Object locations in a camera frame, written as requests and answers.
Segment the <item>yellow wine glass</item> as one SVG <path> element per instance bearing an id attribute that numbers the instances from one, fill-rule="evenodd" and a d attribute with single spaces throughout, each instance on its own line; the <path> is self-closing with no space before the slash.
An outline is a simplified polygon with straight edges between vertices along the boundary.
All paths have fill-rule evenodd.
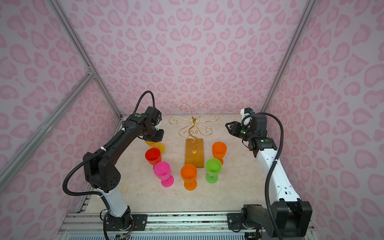
<path id="1" fill-rule="evenodd" d="M 148 141 L 145 141 L 145 143 L 150 147 L 150 148 L 156 148 L 156 149 L 159 149 L 161 153 L 163 153 L 166 149 L 165 145 L 161 142 L 148 142 Z"/>

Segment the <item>red wine glass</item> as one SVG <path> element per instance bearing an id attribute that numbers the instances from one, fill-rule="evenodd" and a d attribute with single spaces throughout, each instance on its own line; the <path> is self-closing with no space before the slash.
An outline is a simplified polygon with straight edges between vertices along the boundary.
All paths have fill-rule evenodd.
<path id="1" fill-rule="evenodd" d="M 145 158 L 153 167 L 162 161 L 161 151 L 157 148 L 151 148 L 145 153 Z"/>

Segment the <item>orange wine glass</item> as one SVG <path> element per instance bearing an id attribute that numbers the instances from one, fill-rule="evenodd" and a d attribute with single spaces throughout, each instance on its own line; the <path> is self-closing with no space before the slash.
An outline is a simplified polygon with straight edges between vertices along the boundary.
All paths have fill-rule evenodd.
<path id="1" fill-rule="evenodd" d="M 227 146 L 223 142 L 216 142 L 212 146 L 212 154 L 215 159 L 218 159 L 221 164 L 224 164 L 224 157 L 227 153 Z"/>
<path id="2" fill-rule="evenodd" d="M 194 165 L 187 164 L 184 165 L 181 169 L 181 177 L 184 181 L 184 187 L 188 191 L 193 191 L 196 189 L 198 170 Z"/>

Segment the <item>pink wine glass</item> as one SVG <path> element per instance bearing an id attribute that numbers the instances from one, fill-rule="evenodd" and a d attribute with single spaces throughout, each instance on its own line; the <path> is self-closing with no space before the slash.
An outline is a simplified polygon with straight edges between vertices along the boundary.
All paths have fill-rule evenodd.
<path id="1" fill-rule="evenodd" d="M 169 188 L 174 184 L 174 177 L 172 176 L 172 169 L 169 163 L 159 162 L 154 166 L 154 173 L 156 177 L 161 181 L 161 184 L 165 188 Z"/>

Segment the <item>green wine glass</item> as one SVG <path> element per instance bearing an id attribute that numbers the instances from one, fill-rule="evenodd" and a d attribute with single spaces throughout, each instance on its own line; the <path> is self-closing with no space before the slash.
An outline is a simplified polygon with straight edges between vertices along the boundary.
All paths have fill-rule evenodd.
<path id="1" fill-rule="evenodd" d="M 209 184 L 215 184 L 219 179 L 219 173 L 222 170 L 222 163 L 220 160 L 211 158 L 206 162 L 206 181 Z"/>

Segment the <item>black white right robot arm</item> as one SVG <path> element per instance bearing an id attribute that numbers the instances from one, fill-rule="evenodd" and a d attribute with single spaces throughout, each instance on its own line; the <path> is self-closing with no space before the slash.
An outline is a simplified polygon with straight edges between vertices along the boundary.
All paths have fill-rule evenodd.
<path id="1" fill-rule="evenodd" d="M 248 149 L 253 153 L 266 173 L 264 195 L 266 206 L 258 204 L 244 205 L 241 209 L 242 220 L 240 227 L 265 230 L 270 238 L 303 238 L 312 216 L 312 206 L 303 201 L 295 191 L 281 165 L 280 156 L 283 150 L 283 134 L 277 145 L 269 138 L 267 118 L 273 118 L 282 131 L 281 121 L 272 114 L 253 113 L 242 118 L 241 122 L 226 124 L 228 132 L 248 143 Z"/>

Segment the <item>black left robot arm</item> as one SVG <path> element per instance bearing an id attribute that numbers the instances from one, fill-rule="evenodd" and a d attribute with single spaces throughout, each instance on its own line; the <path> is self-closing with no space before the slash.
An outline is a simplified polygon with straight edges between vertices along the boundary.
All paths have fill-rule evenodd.
<path id="1" fill-rule="evenodd" d="M 137 137 L 141 136 L 145 141 L 160 142 L 164 131 L 157 125 L 161 120 L 161 112 L 154 107 L 148 107 L 143 114 L 131 114 L 122 123 L 119 132 L 97 150 L 100 155 L 92 157 L 84 165 L 86 181 L 101 196 L 107 208 L 107 222 L 112 222 L 116 228 L 128 229 L 132 224 L 132 217 L 120 191 L 121 174 L 115 165 Z"/>

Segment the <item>amber wooden rack base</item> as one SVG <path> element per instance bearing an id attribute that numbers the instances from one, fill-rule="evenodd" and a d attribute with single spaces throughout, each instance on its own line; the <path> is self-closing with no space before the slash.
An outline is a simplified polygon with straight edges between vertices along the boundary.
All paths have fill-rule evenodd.
<path id="1" fill-rule="evenodd" d="M 203 139 L 186 139 L 185 165 L 193 165 L 196 168 L 205 166 Z"/>

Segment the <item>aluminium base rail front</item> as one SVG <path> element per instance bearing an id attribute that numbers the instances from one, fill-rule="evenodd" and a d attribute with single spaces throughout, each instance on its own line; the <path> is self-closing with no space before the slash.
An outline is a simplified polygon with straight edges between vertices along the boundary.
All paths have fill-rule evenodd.
<path id="1" fill-rule="evenodd" d="M 68 214 L 58 240 L 268 240 L 264 229 L 247 227 L 240 212 L 134 213 L 134 229 L 104 234 L 103 213 Z"/>

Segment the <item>aluminium corner frame post right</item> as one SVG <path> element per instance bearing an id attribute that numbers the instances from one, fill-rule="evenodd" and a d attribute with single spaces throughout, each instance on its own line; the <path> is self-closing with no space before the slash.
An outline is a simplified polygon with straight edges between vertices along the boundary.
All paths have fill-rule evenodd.
<path id="1" fill-rule="evenodd" d="M 317 4 L 318 4 L 318 1 L 316 1 L 316 0 L 306 1 L 305 7 L 302 11 L 300 18 L 299 18 L 298 24 L 297 24 L 295 30 L 293 31 L 293 34 L 290 38 L 290 41 L 289 41 L 289 44 L 288 44 L 287 49 L 285 51 L 285 54 L 283 55 L 283 58 L 282 58 L 282 61 L 279 65 L 278 71 L 277 71 L 275 77 L 273 78 L 271 88 L 267 94 L 266 100 L 265 100 L 264 105 L 263 105 L 262 110 L 261 110 L 262 112 L 266 112 L 268 110 L 268 106 L 271 103 L 272 98 L 274 96 L 274 93 L 275 93 L 275 91 L 279 85 L 279 82 L 281 81 L 281 79 L 283 77 L 283 73 L 285 72 L 285 70 L 289 64 L 290 59 L 292 58 L 292 56 L 295 53 L 297 45 L 299 44 L 300 39 L 301 39 L 307 25 L 309 24 L 310 18 L 312 17 L 314 11 L 316 10 Z"/>

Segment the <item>aluminium corner frame post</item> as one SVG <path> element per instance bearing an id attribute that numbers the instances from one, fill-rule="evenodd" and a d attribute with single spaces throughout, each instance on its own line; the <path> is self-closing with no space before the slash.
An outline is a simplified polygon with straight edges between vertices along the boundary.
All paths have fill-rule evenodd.
<path id="1" fill-rule="evenodd" d="M 116 115 L 116 117 L 120 120 L 123 115 L 119 111 L 116 103 L 114 102 L 111 94 L 109 93 L 106 85 L 103 83 L 102 78 L 100 77 L 99 73 L 96 70 L 96 67 L 94 66 L 93 62 L 90 59 L 89 54 L 87 53 L 83 43 L 81 42 L 81 39 L 79 38 L 78 34 L 74 30 L 71 21 L 67 14 L 65 13 L 60 1 L 47 1 L 50 7 L 52 8 L 53 12 L 56 14 L 58 21 L 62 25 L 63 29 L 67 33 L 69 39 L 71 40 L 74 48 L 78 52 L 80 58 L 88 68 L 90 74 L 93 75 L 93 78 L 96 81 L 96 84 L 98 85 L 99 89 L 101 90 L 103 96 L 105 97 L 107 103 L 111 107 L 112 111 Z"/>
<path id="2" fill-rule="evenodd" d="M 274 96 L 274 93 L 275 93 L 275 91 L 279 85 L 279 82 L 281 81 L 281 79 L 283 77 L 283 73 L 285 72 L 285 70 L 289 64 L 290 59 L 292 58 L 292 56 L 295 53 L 297 45 L 299 44 L 300 39 L 301 39 L 307 25 L 309 24 L 310 18 L 312 17 L 314 11 L 316 10 L 317 4 L 318 4 L 318 1 L 316 1 L 316 0 L 306 1 L 305 7 L 302 11 L 300 18 L 299 18 L 298 24 L 297 24 L 295 30 L 293 31 L 293 34 L 290 38 L 290 41 L 289 41 L 289 44 L 288 44 L 287 49 L 285 51 L 285 54 L 283 55 L 283 58 L 282 58 L 282 61 L 279 65 L 278 71 L 277 71 L 275 77 L 273 78 L 271 88 L 267 94 L 266 100 L 265 100 L 264 105 L 263 105 L 262 110 L 261 110 L 262 112 L 266 112 L 268 110 L 268 106 L 271 103 L 272 98 Z"/>

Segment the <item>aluminium diagonal frame bar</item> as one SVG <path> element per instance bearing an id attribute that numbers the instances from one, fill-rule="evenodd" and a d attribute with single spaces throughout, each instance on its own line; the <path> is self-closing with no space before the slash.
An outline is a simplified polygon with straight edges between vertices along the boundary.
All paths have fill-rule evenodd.
<path id="1" fill-rule="evenodd" d="M 90 82 L 94 79 L 95 72 L 90 70 L 76 85 L 70 94 L 58 105 L 53 113 L 43 122 L 43 124 L 34 132 L 32 137 L 20 149 L 12 161 L 7 165 L 1 173 L 1 192 L 4 192 L 13 178 L 19 173 L 21 168 L 26 164 L 31 155 L 37 150 L 42 142 L 47 138 L 54 127 L 64 117 L 70 107 L 77 101 Z"/>

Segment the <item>aluminium corner frame post left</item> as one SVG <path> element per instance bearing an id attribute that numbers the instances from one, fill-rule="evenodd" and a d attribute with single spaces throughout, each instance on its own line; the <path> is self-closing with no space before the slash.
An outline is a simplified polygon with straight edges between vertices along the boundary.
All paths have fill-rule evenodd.
<path id="1" fill-rule="evenodd" d="M 90 59 L 89 54 L 87 53 L 83 43 L 81 42 L 81 39 L 79 38 L 78 34 L 74 30 L 71 21 L 67 14 L 65 13 L 60 1 L 47 1 L 50 7 L 52 8 L 53 12 L 56 14 L 58 21 L 62 25 L 63 29 L 67 33 L 69 39 L 71 40 L 74 48 L 78 52 L 80 58 L 88 68 L 90 74 L 93 75 L 93 78 L 96 81 L 96 84 L 98 85 L 99 89 L 101 90 L 103 96 L 105 97 L 107 103 L 111 107 L 112 111 L 116 115 L 116 117 L 120 120 L 123 115 L 119 111 L 116 103 L 114 102 L 111 94 L 109 93 L 106 85 L 103 83 L 102 78 L 100 77 L 99 73 L 96 70 L 96 67 L 94 66 L 93 62 Z"/>

